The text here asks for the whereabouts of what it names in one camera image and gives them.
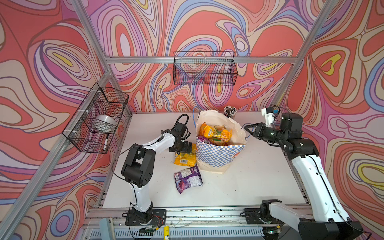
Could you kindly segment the yellow mango snack bag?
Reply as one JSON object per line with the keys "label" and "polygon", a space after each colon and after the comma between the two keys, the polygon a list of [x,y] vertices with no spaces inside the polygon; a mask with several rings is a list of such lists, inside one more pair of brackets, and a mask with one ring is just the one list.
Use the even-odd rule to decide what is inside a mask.
{"label": "yellow mango snack bag", "polygon": [[174,164],[184,167],[194,167],[197,163],[196,150],[196,144],[192,144],[192,151],[190,153],[176,153]]}

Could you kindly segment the small yellow snack bag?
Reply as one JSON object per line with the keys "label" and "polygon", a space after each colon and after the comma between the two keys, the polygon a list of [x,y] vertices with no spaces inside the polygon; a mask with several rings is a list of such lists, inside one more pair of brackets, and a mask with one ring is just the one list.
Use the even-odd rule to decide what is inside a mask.
{"label": "small yellow snack bag", "polygon": [[211,126],[203,123],[199,129],[199,136],[203,136],[212,143],[227,143],[232,135],[232,130],[225,126]]}

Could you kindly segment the checkered paper bag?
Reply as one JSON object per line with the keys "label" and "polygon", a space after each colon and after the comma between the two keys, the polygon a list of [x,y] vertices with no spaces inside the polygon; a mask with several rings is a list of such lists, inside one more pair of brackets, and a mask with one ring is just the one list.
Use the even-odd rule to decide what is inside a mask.
{"label": "checkered paper bag", "polygon": [[[205,144],[199,141],[200,126],[206,123],[211,126],[225,126],[232,130],[231,139],[225,144]],[[241,125],[224,114],[207,110],[201,111],[196,120],[196,157],[201,171],[223,174],[230,167],[233,160],[246,147],[246,132]]]}

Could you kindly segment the purple berries snack bag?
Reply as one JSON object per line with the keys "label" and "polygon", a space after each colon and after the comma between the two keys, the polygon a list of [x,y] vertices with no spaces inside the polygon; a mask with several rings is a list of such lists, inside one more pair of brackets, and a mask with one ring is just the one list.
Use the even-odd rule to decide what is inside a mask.
{"label": "purple berries snack bag", "polygon": [[186,189],[204,185],[198,165],[174,173],[174,180],[180,194]]}

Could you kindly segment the purple grape snack bag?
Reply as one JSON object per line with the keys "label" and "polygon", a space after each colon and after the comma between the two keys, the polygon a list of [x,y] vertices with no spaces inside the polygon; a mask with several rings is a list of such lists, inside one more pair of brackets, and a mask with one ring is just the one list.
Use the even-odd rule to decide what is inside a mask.
{"label": "purple grape snack bag", "polygon": [[212,142],[209,140],[209,139],[207,139],[207,138],[205,138],[204,136],[198,136],[198,139],[199,139],[199,141],[201,141],[202,143],[205,143],[205,144],[212,144]]}

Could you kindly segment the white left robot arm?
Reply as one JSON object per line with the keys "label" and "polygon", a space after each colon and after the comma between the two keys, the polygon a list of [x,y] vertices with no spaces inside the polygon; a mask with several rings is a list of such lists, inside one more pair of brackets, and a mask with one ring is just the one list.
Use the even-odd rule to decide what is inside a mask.
{"label": "white left robot arm", "polygon": [[152,210],[153,203],[147,185],[154,174],[156,154],[166,150],[177,154],[190,153],[192,143],[187,141],[190,135],[186,123],[175,122],[172,129],[161,131],[161,136],[156,140],[130,147],[121,174],[133,186],[136,212],[146,214]]}

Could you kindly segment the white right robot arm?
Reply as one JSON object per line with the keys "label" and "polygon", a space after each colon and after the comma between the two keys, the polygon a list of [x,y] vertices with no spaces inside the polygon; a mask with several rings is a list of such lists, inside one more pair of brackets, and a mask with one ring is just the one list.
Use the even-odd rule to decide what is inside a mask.
{"label": "white right robot arm", "polygon": [[244,210],[247,223],[283,223],[303,240],[354,240],[361,236],[364,229],[350,218],[336,196],[315,143],[302,136],[303,118],[283,113],[278,128],[273,127],[274,113],[265,114],[265,118],[264,123],[245,125],[244,129],[254,138],[282,149],[303,183],[312,214],[303,214],[277,199],[263,200],[259,209]]}

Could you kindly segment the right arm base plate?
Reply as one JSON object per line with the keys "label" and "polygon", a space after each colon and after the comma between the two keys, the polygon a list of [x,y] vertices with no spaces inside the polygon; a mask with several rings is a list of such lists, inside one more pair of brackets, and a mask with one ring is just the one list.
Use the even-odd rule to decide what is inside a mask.
{"label": "right arm base plate", "polygon": [[246,208],[240,213],[240,216],[246,219],[248,225],[281,224],[281,222],[273,218],[267,210],[261,210],[260,208]]}

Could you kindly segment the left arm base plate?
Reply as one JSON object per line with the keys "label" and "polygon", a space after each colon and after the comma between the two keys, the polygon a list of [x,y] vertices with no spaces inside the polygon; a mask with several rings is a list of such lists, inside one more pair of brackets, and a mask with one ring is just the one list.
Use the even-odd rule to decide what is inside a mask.
{"label": "left arm base plate", "polygon": [[128,212],[122,214],[122,217],[126,219],[126,226],[161,227],[166,223],[166,216],[166,209],[149,209],[148,212],[142,213],[135,208],[132,208]]}

